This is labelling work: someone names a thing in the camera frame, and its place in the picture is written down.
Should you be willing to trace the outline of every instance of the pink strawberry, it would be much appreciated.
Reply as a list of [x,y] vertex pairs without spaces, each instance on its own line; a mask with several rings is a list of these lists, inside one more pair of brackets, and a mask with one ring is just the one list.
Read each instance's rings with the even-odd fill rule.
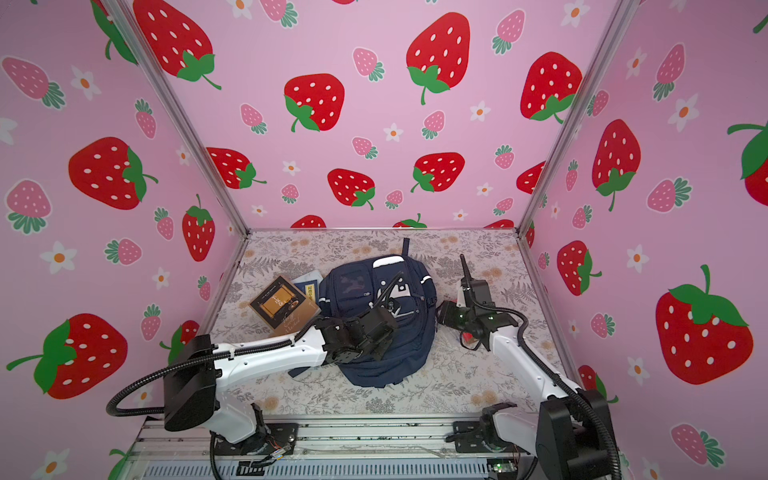
[[719,468],[725,463],[725,452],[720,449],[717,440],[704,430],[699,432],[693,426],[681,423],[672,427],[670,435],[675,445],[699,465],[706,465],[709,461],[714,468]]
[[37,65],[20,58],[5,56],[2,59],[2,67],[16,87],[32,100],[40,100],[46,107],[56,110],[61,110],[66,104],[64,92],[56,82],[49,82],[48,76]]
[[505,198],[496,204],[496,208],[493,209],[493,214],[496,216],[506,214],[507,210],[512,208],[514,202],[515,201],[511,197]]
[[394,210],[402,203],[402,191],[393,190],[386,196],[386,207]]
[[568,165],[568,173],[565,175],[565,189],[569,192],[576,186],[576,180],[578,179],[577,169],[578,162],[571,160],[571,163]]
[[512,49],[512,44],[523,35],[523,26],[525,24],[525,11],[515,10],[501,20],[496,27],[497,37],[493,38],[492,48],[496,55],[503,55],[507,50]]
[[384,65],[376,57],[376,54],[364,48],[355,48],[352,52],[357,73],[368,77],[370,81],[379,81],[384,78]]
[[373,146],[373,142],[363,137],[354,137],[352,139],[352,146],[360,157],[365,157],[368,160],[379,156],[379,151]]
[[131,265],[141,258],[141,247],[139,247],[133,240],[124,238],[118,243],[117,240],[112,240],[107,243],[107,249],[104,251],[107,255],[107,260],[112,263],[122,263],[123,265]]
[[429,114],[427,118],[424,119],[424,128],[422,128],[422,136],[427,139],[431,140],[435,137],[437,137],[437,134],[444,128],[445,126],[445,113],[443,113],[442,110],[437,110]]
[[512,147],[509,145],[502,145],[496,150],[496,160],[494,162],[502,170],[510,168],[514,160],[515,154],[512,153]]
[[157,222],[157,232],[165,240],[170,240],[174,237],[174,219],[168,216],[168,210],[164,208],[155,210],[154,221]]
[[139,128],[144,132],[147,138],[154,138],[154,134],[157,131],[157,122],[152,116],[152,109],[149,108],[149,104],[144,101],[143,98],[136,100],[136,123],[139,124]]
[[144,319],[141,320],[141,335],[148,342],[154,338],[160,329],[160,307],[154,303],[147,307]]
[[13,230],[29,235],[39,233],[48,225],[43,218],[51,214],[51,202],[37,182],[19,181],[5,196],[5,204],[13,210],[7,216]]
[[666,214],[672,211],[673,207],[682,207],[690,199],[690,192],[693,189],[685,178],[678,177],[674,183],[667,178],[648,195],[648,208]]
[[296,200],[299,198],[299,189],[294,184],[287,184],[280,193],[283,194],[283,201],[288,204],[296,203]]
[[672,47],[659,65],[654,85],[654,100],[662,101],[674,90],[674,81],[680,78],[685,68],[685,46],[681,43]]

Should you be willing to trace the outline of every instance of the pink wall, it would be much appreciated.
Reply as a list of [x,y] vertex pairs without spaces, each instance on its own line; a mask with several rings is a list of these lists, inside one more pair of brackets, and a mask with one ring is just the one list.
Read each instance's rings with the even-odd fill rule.
[[[766,131],[728,130],[768,119],[768,30],[753,32],[766,13],[755,1],[644,3],[535,218],[531,250],[558,321],[582,381],[597,373],[618,397],[635,478],[765,476],[768,149]],[[613,167],[620,176],[606,177]],[[586,249],[601,276],[587,277]]]
[[[567,114],[565,98],[578,88],[578,71],[587,68],[615,2],[169,3],[135,0],[134,12],[203,142],[230,150],[214,152],[216,159],[247,159],[256,181],[266,181],[242,184],[233,162],[220,168],[251,227],[290,227],[316,215],[328,227],[391,227],[411,219],[405,225],[456,228],[519,221],[531,188],[519,189],[518,179],[522,185],[538,175],[560,127],[552,113]],[[186,49],[191,63],[182,56]],[[564,58],[548,55],[534,66],[548,52]],[[430,65],[440,69],[436,79],[420,71]],[[538,90],[530,90],[529,69]],[[323,76],[305,77],[315,74]],[[327,85],[333,89],[311,93]],[[527,118],[555,94],[546,120]],[[307,118],[296,122],[302,106]],[[499,151],[504,145],[511,152]],[[414,166],[427,155],[422,172],[438,176],[418,182]],[[355,191],[364,193],[360,207],[350,205]]]
[[[0,190],[11,220],[0,228],[7,254],[2,364],[45,354],[2,371],[3,476],[51,478],[47,469],[56,478],[107,478],[122,458],[111,450],[126,452],[142,421],[107,416],[107,401],[167,363],[160,341],[171,346],[183,322],[203,319],[210,301],[201,298],[198,279],[206,276],[216,293],[237,237],[227,234],[227,216],[194,161],[180,162],[181,139],[140,68],[120,50],[130,53],[110,45],[111,60],[105,57],[108,37],[90,2],[14,2],[0,32]],[[44,104],[62,96],[59,109]],[[137,122],[139,99],[151,106],[151,118],[141,121],[152,138]],[[114,139],[83,150],[106,137]],[[159,183],[135,175],[128,146]],[[133,175],[124,178],[129,160]],[[137,202],[141,178],[147,190]],[[24,179],[31,181],[19,184]],[[195,194],[217,230],[200,262],[182,239]],[[160,229],[158,207],[170,218]],[[136,260],[123,241],[113,263],[104,251],[123,239],[141,256]],[[145,315],[153,305],[159,313]],[[137,394],[124,404],[160,405],[162,388],[153,387],[149,399]]]

